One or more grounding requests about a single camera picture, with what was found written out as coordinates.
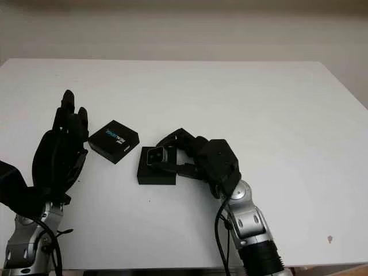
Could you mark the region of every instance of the table surface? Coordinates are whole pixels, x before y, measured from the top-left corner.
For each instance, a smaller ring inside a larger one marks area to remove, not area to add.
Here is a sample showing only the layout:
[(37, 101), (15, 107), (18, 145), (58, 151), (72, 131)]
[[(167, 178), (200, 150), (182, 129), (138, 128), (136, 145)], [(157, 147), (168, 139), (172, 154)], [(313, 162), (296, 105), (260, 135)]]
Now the table surface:
[[(0, 68), (0, 158), (28, 185), (65, 89), (90, 133), (114, 119), (140, 137), (116, 165), (86, 144), (60, 226), (74, 229), (60, 238), (66, 269), (221, 266), (208, 185), (136, 179), (141, 147), (180, 127), (228, 141), (285, 265), (368, 261), (368, 112), (321, 63), (11, 59)], [(13, 219), (0, 206), (0, 260)]]

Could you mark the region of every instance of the black cable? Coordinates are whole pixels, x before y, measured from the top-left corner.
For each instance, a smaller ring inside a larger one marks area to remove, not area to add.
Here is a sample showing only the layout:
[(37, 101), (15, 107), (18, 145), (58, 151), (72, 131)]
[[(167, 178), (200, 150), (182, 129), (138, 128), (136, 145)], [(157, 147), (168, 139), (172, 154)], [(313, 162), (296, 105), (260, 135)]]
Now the black cable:
[(221, 204), (220, 208), (218, 209), (217, 214), (216, 214), (216, 218), (214, 220), (214, 237), (216, 239), (218, 251), (220, 252), (221, 259), (223, 261), (226, 276), (231, 276), (231, 275), (230, 275), (229, 266), (228, 266), (228, 263), (226, 261), (225, 254), (224, 254), (224, 251), (223, 251), (223, 247), (221, 246), (221, 241), (220, 241), (220, 237), (219, 237), (219, 220), (220, 220), (220, 217), (222, 216), (222, 212), (225, 209), (225, 206), (227, 205), (229, 200), (230, 200), (230, 197), (228, 197), (224, 200), (224, 202)]
[(56, 276), (63, 276), (62, 253), (60, 251), (59, 242), (57, 241), (58, 239), (56, 238), (52, 230), (49, 228), (49, 226), (47, 226), (43, 221), (40, 221), (39, 219), (36, 219), (36, 218), (31, 218), (31, 217), (29, 217), (29, 219), (33, 220), (36, 224), (41, 226), (46, 231), (46, 233), (50, 236), (51, 243), (53, 245), (53, 249), (55, 249), (56, 259), (57, 259), (57, 264), (55, 263), (55, 258), (53, 259), (53, 264), (55, 267), (55, 274)]
[(226, 252), (226, 263), (229, 266), (229, 254), (230, 254), (230, 230), (228, 229), (228, 245), (227, 245), (227, 252)]

